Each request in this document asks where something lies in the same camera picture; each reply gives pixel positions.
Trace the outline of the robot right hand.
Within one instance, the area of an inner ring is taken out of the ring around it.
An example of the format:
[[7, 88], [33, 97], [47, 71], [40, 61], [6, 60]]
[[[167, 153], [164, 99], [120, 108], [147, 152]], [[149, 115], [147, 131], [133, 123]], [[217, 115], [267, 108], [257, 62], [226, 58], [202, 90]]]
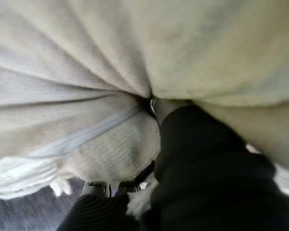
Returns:
[[135, 220], [127, 195], [83, 195], [61, 231], [289, 231], [289, 196], [275, 166], [195, 105], [166, 116], [151, 207]]

